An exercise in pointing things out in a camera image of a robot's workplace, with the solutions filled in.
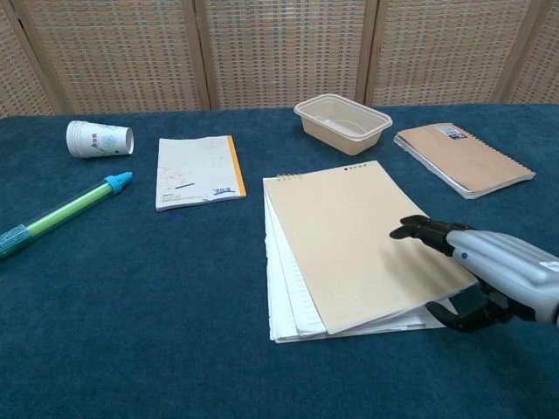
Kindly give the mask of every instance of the green pen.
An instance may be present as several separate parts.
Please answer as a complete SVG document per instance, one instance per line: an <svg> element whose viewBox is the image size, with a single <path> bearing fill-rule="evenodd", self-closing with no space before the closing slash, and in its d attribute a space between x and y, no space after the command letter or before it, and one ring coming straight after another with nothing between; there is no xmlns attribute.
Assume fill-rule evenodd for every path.
<svg viewBox="0 0 559 419"><path fill-rule="evenodd" d="M71 201L58 206L54 211L27 224L19 224L0 234L0 260L25 247L35 238L53 229L71 216L85 210L108 195L116 195L132 180L132 172L107 176L103 182L90 188Z"/></svg>

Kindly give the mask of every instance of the robotic hand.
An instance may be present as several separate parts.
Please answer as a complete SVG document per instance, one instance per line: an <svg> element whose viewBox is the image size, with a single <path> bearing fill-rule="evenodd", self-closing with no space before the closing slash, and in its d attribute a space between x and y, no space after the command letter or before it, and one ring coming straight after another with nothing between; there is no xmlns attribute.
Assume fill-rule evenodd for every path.
<svg viewBox="0 0 559 419"><path fill-rule="evenodd" d="M414 237L454 258L473 273L486 303L467 314L454 314L436 302L427 310L443 325L472 333L514 316L559 326L559 258L507 234L475 230L460 223L407 216L390 233Z"/></svg>

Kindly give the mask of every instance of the white paper cup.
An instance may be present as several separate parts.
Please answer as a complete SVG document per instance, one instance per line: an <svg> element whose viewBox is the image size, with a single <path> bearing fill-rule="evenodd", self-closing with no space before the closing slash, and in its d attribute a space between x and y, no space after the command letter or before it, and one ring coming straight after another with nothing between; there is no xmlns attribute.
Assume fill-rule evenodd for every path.
<svg viewBox="0 0 559 419"><path fill-rule="evenodd" d="M66 145L71 155L81 159L131 155L134 151L134 135L126 127L73 120L66 129Z"/></svg>

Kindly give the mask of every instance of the wicker panel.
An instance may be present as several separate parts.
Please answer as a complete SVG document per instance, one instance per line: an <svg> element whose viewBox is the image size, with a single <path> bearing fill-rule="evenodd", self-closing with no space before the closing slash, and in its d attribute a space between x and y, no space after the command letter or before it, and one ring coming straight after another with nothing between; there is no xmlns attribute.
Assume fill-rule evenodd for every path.
<svg viewBox="0 0 559 419"><path fill-rule="evenodd" d="M511 97L512 102L559 103L559 2L555 1Z"/></svg>
<svg viewBox="0 0 559 419"><path fill-rule="evenodd" d="M53 113L0 6L0 117Z"/></svg>
<svg viewBox="0 0 559 419"><path fill-rule="evenodd" d="M488 102L526 0L389 0L371 56L369 105Z"/></svg>
<svg viewBox="0 0 559 419"><path fill-rule="evenodd" d="M197 109L180 0L29 0L75 113Z"/></svg>
<svg viewBox="0 0 559 419"><path fill-rule="evenodd" d="M206 0L217 104L293 106L355 97L365 1Z"/></svg>

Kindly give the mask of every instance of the blue fabric surface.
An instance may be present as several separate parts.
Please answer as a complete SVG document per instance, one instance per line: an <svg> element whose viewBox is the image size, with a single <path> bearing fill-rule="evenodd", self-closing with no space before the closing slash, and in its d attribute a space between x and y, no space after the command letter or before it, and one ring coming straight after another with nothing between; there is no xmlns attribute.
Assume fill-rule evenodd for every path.
<svg viewBox="0 0 559 419"><path fill-rule="evenodd" d="M135 175L0 262L0 417L557 417L554 326L268 340L263 177L379 160L430 216L559 255L559 106L379 109L394 125L353 157L304 134L292 109L0 120L0 232ZM134 154L71 157L74 119L131 127ZM441 121L537 176L463 199L392 142ZM234 136L248 197L155 213L158 139L220 134Z"/></svg>

